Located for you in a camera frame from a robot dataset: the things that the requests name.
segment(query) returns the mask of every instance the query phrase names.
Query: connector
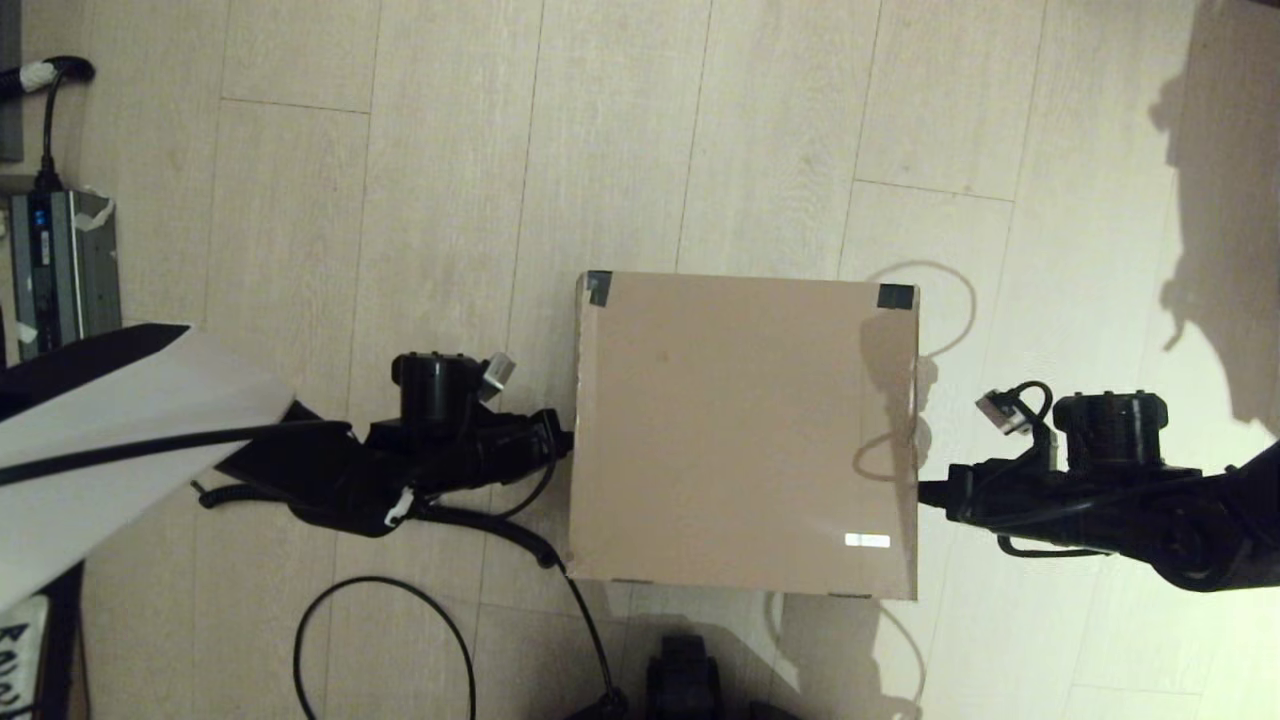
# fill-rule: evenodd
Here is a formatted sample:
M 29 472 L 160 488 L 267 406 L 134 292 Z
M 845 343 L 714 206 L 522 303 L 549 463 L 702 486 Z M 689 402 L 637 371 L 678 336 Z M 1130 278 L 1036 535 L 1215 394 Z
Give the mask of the connector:
M 45 195 L 67 190 L 63 187 L 63 178 L 58 177 L 58 169 L 54 167 L 54 159 L 49 155 L 40 160 L 40 172 L 36 173 L 33 190 L 37 193 Z
M 1016 396 L 993 389 L 978 398 L 974 405 L 991 420 L 992 425 L 1000 428 L 1006 436 L 1014 433 L 1027 434 L 1032 429 L 1030 419 L 1015 402 Z
M 488 402 L 498 396 L 507 387 L 507 380 L 516 372 L 516 363 L 507 357 L 504 352 L 494 352 L 493 357 L 485 361 L 484 378 L 480 384 L 480 400 Z

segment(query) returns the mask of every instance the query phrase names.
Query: white label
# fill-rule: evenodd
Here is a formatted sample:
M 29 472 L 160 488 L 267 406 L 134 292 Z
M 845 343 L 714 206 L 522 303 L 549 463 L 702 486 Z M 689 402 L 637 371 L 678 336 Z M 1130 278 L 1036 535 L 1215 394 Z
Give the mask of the white label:
M 0 712 L 36 702 L 40 652 L 45 646 L 49 598 L 37 594 L 0 614 Z M 28 719 L 31 715 L 19 715 Z
M 888 536 L 876 533 L 845 533 L 845 544 L 849 547 L 888 547 Z

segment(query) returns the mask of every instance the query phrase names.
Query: power supply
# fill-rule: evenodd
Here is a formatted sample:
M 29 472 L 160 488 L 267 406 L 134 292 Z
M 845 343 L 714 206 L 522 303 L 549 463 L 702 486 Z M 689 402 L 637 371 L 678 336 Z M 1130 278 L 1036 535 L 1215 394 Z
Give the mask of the power supply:
M 10 199 L 18 352 L 23 361 L 119 329 L 115 204 L 81 191 Z

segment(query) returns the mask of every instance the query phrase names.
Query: cardboard box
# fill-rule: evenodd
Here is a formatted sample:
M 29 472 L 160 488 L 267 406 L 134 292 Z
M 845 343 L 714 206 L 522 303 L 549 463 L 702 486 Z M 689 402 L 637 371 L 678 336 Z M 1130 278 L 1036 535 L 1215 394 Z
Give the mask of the cardboard box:
M 915 598 L 916 288 L 579 290 L 575 578 Z

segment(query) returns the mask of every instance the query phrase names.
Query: gray panel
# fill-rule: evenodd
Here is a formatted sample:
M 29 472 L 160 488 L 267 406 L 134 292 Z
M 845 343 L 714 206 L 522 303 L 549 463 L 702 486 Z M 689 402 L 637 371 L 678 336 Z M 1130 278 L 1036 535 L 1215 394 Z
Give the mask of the gray panel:
M 0 69 L 22 64 L 22 0 L 0 0 Z M 0 102 L 0 160 L 22 161 L 22 102 Z
M 95 217 L 108 200 L 84 192 L 72 193 L 76 214 Z M 76 232 L 76 269 L 78 272 L 79 316 L 83 337 L 92 337 L 123 327 L 120 316 L 120 273 L 115 259 L 115 217 L 100 228 Z
M 17 320 L 28 328 L 36 327 L 36 304 L 31 295 L 31 217 L 27 214 L 27 196 L 18 195 L 9 202 L 9 247 L 13 252 L 13 295 L 18 304 Z M 18 336 L 18 355 L 23 360 L 36 356 L 36 345 L 22 342 Z
M 72 202 L 69 192 L 49 196 L 50 219 L 54 234 L 54 288 L 58 292 L 59 345 L 79 340 L 79 319 L 76 313 L 76 265 L 72 246 Z

